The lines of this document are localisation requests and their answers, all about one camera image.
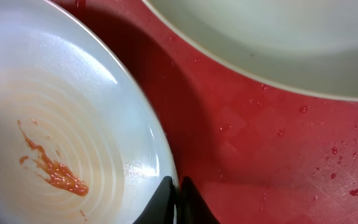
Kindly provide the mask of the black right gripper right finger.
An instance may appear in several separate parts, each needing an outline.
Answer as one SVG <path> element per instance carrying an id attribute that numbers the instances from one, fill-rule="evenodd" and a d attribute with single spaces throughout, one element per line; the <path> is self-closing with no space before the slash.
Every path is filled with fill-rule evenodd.
<path id="1" fill-rule="evenodd" d="M 189 177 L 183 179 L 180 193 L 179 224 L 219 224 Z"/>

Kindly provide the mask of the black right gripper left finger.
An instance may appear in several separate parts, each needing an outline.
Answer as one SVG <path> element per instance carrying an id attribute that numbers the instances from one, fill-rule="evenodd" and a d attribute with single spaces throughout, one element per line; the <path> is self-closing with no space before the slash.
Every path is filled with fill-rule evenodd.
<path id="1" fill-rule="evenodd" d="M 173 180 L 165 176 L 134 224 L 173 224 L 174 207 Z"/>

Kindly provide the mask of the light blue plate bottom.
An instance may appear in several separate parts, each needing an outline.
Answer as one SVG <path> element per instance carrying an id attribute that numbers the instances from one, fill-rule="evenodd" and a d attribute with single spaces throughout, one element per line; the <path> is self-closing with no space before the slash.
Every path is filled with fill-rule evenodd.
<path id="1" fill-rule="evenodd" d="M 133 223 L 163 129 L 122 62 L 51 1 L 0 1 L 0 223 Z"/>

